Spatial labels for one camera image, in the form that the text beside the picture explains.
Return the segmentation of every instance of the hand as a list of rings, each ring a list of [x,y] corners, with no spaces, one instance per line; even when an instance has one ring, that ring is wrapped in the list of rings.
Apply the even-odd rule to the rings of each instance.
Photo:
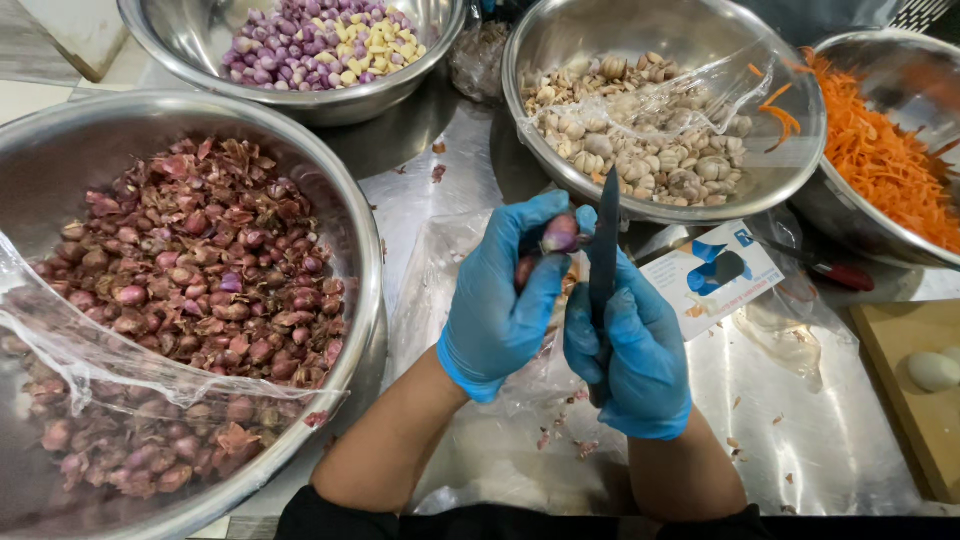
[[[525,233],[568,205],[569,194],[557,190],[494,210],[480,245],[460,266],[437,357],[450,378],[477,402],[492,401],[507,376],[540,349],[570,258],[541,259],[518,298],[517,248]]]
[[[592,208],[577,210],[582,233],[593,233],[596,220]],[[605,377],[594,360],[600,341],[590,322],[586,283],[577,284],[566,305],[564,355],[584,380],[610,386],[612,398],[600,411],[600,422],[631,437],[674,439],[684,432],[691,406],[680,325],[657,289],[617,252],[618,290],[604,317],[613,345],[610,376]]]

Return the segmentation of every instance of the stainless steel bowl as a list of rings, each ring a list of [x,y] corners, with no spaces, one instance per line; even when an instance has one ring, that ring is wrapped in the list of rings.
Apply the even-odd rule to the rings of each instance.
[[[464,27],[464,0],[396,0],[389,4],[416,24],[418,38],[428,49],[422,59],[368,85],[289,92],[235,85],[218,75],[220,58],[246,23],[247,9],[267,11],[273,5],[271,0],[117,0],[133,37],[180,79],[197,88],[255,101],[316,127],[370,120],[406,99]]]
[[[904,129],[925,128],[919,139],[938,149],[960,136],[960,49],[900,30],[832,37],[816,51],[839,69],[863,76],[860,90],[877,110]],[[943,156],[960,162],[960,150]],[[960,196],[958,184],[954,195]],[[827,158],[792,199],[818,229],[860,254],[895,266],[960,270],[960,255],[934,246],[874,208],[837,173]]]
[[[193,91],[143,91],[83,100],[44,110],[0,129],[0,230],[26,258],[48,255],[59,242],[60,228],[84,215],[88,188],[109,186],[130,168],[132,156],[148,157],[185,136],[236,137],[258,143],[277,161],[279,172],[294,180],[314,203],[321,227],[343,238],[333,245],[335,273],[355,276],[358,287],[346,298],[349,334],[343,352],[324,388],[344,390],[357,363],[368,350],[381,302],[380,240],[366,198],[344,164],[303,126],[256,104]],[[19,384],[5,376],[0,400],[12,405]],[[335,411],[338,398],[322,395],[309,412]],[[268,450],[231,478],[172,506],[128,514],[126,521],[91,525],[84,512],[61,515],[42,532],[11,522],[10,512],[29,514],[43,508],[59,473],[31,465],[23,449],[36,434],[0,407],[5,437],[0,481],[0,536],[44,538],[183,538],[209,524],[263,486],[311,435],[303,422],[287,429]],[[120,503],[123,498],[114,500]]]
[[[682,67],[698,68],[758,42],[775,58],[802,61],[756,15],[726,0],[542,0],[526,13],[507,42],[503,88],[512,116],[525,118],[520,90],[541,73],[576,58],[617,54],[636,61],[639,55],[654,51]],[[749,72],[745,76],[753,77]],[[658,223],[706,225],[762,212],[793,195],[823,155],[826,119],[816,80],[777,62],[773,88],[788,81],[793,88],[776,105],[797,118],[802,135],[764,155],[780,135],[780,122],[757,112],[756,104],[741,109],[741,114],[752,116],[755,127],[744,140],[750,151],[744,180],[726,205],[678,208],[622,197],[624,213]],[[519,129],[518,134],[557,184],[600,200],[600,186],[554,153],[539,134],[527,129]]]

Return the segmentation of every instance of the knife handle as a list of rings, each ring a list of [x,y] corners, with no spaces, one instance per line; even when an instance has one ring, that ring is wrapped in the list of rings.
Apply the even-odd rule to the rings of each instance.
[[[835,263],[831,265],[818,264],[814,266],[813,269],[834,280],[835,282],[842,283],[851,289],[863,292],[870,292],[874,290],[873,278],[870,277],[870,274],[867,274],[859,268],[848,266],[846,264]]]
[[[603,372],[605,378],[610,377],[610,359],[613,356],[613,345],[607,337],[605,331],[599,331],[597,337],[600,338],[600,354],[596,356],[597,365]],[[600,384],[589,384],[590,403],[597,408],[603,408],[603,405],[610,400],[610,381],[604,380]]]

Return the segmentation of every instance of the knife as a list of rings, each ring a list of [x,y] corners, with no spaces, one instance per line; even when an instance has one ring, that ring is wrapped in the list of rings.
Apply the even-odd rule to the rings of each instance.
[[[604,312],[613,296],[616,276],[616,246],[620,232],[620,181],[616,166],[610,169],[600,196],[597,228],[590,247],[590,319],[600,338],[600,354],[596,362],[604,375],[608,374],[613,347],[604,328]],[[591,384],[590,402],[597,408],[610,398],[610,382]]]
[[[765,240],[757,236],[748,236],[748,238],[760,244],[761,246],[768,247],[790,258],[794,258],[803,264],[806,264],[810,268],[813,268],[815,272],[823,274],[835,282],[841,283],[851,289],[863,292],[870,292],[874,290],[874,279],[870,277],[870,274],[867,274],[859,268],[839,262],[826,262],[822,258],[819,258],[811,253],[798,250],[796,248],[791,248],[790,246],[785,246],[771,240]]]

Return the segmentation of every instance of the forearm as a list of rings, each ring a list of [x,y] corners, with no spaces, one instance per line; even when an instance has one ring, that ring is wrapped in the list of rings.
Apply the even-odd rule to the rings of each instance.
[[[670,441],[629,439],[636,505],[663,523],[725,518],[747,507],[730,457],[696,406],[686,430]]]
[[[399,513],[467,401],[430,348],[321,460],[311,483],[331,503]]]

